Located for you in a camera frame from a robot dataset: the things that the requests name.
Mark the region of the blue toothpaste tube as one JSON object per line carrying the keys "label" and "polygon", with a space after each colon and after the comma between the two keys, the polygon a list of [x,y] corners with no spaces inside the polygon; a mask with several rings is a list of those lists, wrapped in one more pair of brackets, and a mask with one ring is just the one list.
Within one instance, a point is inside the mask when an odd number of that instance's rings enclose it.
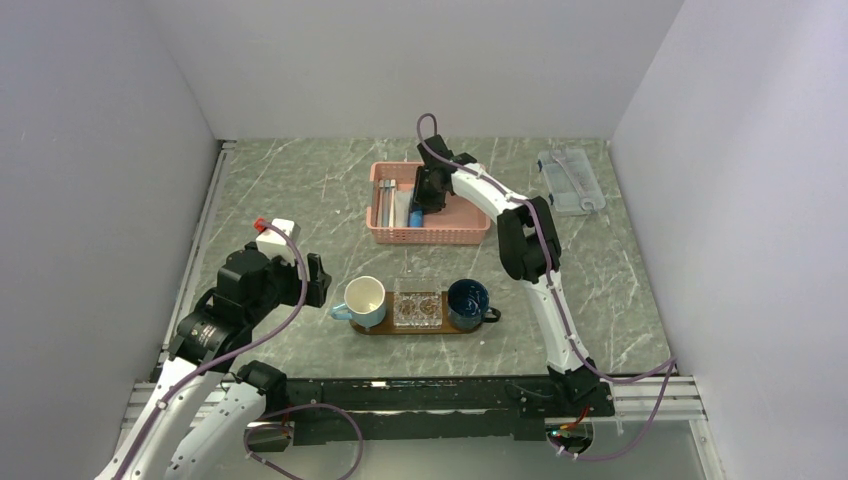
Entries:
{"label": "blue toothpaste tube", "polygon": [[419,189],[414,188],[409,202],[408,226],[410,228],[422,228],[423,217],[427,213],[427,197],[421,197]]}

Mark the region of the light blue mug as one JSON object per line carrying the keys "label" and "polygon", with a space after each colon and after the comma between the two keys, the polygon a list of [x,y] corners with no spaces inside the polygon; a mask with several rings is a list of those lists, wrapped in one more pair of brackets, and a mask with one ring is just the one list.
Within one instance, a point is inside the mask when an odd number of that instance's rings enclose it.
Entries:
{"label": "light blue mug", "polygon": [[352,321],[363,328],[372,328],[386,316],[386,289],[372,276],[351,280],[343,295],[343,303],[330,310],[334,320]]}

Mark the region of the pink plastic basket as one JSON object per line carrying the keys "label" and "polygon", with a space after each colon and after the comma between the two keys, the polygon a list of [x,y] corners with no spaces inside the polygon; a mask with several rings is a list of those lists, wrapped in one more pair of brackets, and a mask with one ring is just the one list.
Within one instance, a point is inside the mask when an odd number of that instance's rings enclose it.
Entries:
{"label": "pink plastic basket", "polygon": [[423,216],[422,227],[382,227],[378,183],[395,180],[400,191],[411,191],[421,162],[376,162],[370,168],[373,199],[366,209],[366,226],[377,244],[399,245],[478,245],[491,226],[491,220],[471,202],[459,196],[446,197],[445,208]]}

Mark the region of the brown wooden oval tray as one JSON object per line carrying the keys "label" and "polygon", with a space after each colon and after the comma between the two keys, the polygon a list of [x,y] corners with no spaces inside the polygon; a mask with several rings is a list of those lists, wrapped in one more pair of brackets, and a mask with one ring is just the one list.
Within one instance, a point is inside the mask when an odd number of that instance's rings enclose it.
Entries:
{"label": "brown wooden oval tray", "polygon": [[372,327],[353,320],[347,323],[363,335],[461,335],[479,330],[482,324],[459,328],[449,317],[448,292],[402,292],[385,294],[385,317]]}

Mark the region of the clear acrylic holder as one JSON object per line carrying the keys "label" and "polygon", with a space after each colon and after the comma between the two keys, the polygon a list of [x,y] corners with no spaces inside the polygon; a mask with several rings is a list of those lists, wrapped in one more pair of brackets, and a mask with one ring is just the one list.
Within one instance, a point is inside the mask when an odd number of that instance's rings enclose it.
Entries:
{"label": "clear acrylic holder", "polygon": [[394,282],[393,323],[400,329],[442,327],[442,286],[432,277],[398,277]]}

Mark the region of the dark blue mug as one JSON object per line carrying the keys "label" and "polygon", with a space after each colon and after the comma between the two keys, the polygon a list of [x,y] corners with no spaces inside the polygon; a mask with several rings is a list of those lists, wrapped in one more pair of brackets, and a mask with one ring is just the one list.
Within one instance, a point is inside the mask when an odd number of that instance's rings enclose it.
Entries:
{"label": "dark blue mug", "polygon": [[502,313],[490,305],[486,287],[472,279],[460,279],[447,291],[448,320],[460,331],[470,331],[483,323],[496,323]]}

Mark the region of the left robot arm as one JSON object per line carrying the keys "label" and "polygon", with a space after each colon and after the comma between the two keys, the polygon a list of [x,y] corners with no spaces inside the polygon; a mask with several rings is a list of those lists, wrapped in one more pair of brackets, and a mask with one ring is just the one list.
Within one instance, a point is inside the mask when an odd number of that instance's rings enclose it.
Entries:
{"label": "left robot arm", "polygon": [[281,305],[295,313],[322,307],[331,282],[315,253],[286,258],[250,242],[230,254],[215,286],[179,322],[154,392],[99,478],[202,479],[250,422],[279,417],[287,377],[252,361],[215,409],[196,419],[235,358],[254,345],[254,328]]}

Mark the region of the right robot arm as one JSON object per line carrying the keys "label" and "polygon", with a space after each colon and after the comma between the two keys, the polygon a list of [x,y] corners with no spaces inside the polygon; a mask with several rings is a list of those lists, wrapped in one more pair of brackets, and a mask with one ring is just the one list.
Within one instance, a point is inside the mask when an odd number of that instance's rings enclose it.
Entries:
{"label": "right robot arm", "polygon": [[424,212],[440,211],[451,194],[496,224],[501,265],[527,293],[542,333],[553,408],[567,416],[613,416],[609,385],[594,371],[567,308],[561,244],[548,201],[512,191],[474,157],[453,154],[438,134],[421,140],[417,149],[423,165],[416,173],[415,201]]}

